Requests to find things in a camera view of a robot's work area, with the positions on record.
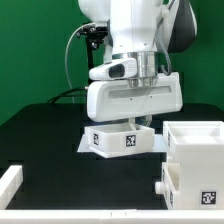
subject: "white box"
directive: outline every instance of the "white box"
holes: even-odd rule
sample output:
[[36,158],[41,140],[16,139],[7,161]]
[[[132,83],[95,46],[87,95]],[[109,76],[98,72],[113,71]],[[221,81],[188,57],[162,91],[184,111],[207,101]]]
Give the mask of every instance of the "white box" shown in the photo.
[[132,123],[85,128],[89,149],[106,158],[152,151],[154,132],[152,128]]
[[164,122],[162,181],[169,209],[224,209],[224,123]]

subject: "green backdrop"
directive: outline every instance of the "green backdrop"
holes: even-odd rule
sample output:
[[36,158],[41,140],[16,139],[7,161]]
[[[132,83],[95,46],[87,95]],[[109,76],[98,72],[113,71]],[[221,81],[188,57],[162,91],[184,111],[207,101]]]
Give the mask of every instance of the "green backdrop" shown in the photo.
[[[198,22],[197,40],[186,52],[172,55],[173,67],[184,80],[184,102],[224,109],[224,1],[191,3]],[[44,103],[68,89],[66,44],[87,21],[78,0],[0,0],[0,123],[22,107]],[[69,57],[75,87],[88,80],[84,42],[76,39]],[[99,64],[101,55],[95,55]]]

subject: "black table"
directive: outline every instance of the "black table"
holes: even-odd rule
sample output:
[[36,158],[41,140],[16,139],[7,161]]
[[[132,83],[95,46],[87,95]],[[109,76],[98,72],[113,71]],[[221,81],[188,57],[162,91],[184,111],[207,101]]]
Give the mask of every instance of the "black table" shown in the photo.
[[[153,117],[164,120],[223,121],[215,106],[185,104],[181,112]],[[0,175],[22,164],[24,182],[8,209],[166,209],[155,194],[163,153],[104,159],[77,148],[84,126],[94,125],[83,104],[34,104],[0,127]]]

